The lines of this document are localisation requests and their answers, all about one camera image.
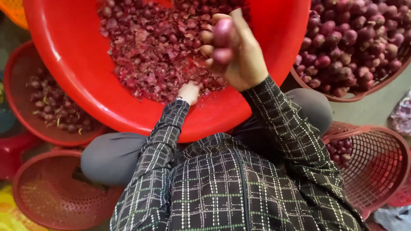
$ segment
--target hand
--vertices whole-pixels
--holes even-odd
[[[217,65],[212,58],[205,61],[206,66],[215,72],[221,73],[224,79],[239,92],[250,89],[267,78],[268,70],[264,61],[260,45],[254,38],[250,27],[242,17],[241,9],[226,14],[213,15],[214,23],[223,18],[232,18],[234,32],[231,36],[231,48],[234,57],[228,66]],[[208,44],[202,47],[204,55],[212,55],[214,47],[211,32],[202,32],[203,41]]]
[[[197,103],[199,92],[200,87],[195,85],[193,81],[190,81],[178,90],[178,97],[183,98],[191,106]]]

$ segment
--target black plaid clothing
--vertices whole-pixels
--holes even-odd
[[[270,77],[242,93],[287,174],[218,133],[176,150],[189,105],[165,106],[113,213],[112,231],[368,230],[318,129]]]

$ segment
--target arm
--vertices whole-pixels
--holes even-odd
[[[168,220],[168,177],[189,104],[166,105],[141,153],[133,178],[121,195],[110,222],[111,231],[165,230]]]
[[[344,221],[340,230],[366,225],[344,194],[343,179],[319,135],[301,108],[281,92],[270,76],[242,92],[253,114],[270,131],[287,164],[287,174],[312,208],[314,218]]]

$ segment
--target person's right hand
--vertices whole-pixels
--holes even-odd
[[[241,9],[233,10],[230,15],[213,15],[214,23],[223,18],[232,18],[234,22],[235,29],[231,36],[233,59],[228,66],[217,65],[212,58],[206,60],[205,64],[211,71],[223,74],[224,79],[232,87],[242,92],[264,81],[268,76],[268,70],[260,45],[242,17]],[[202,39],[207,44],[202,47],[203,54],[211,56],[214,50],[212,33],[203,31]]]

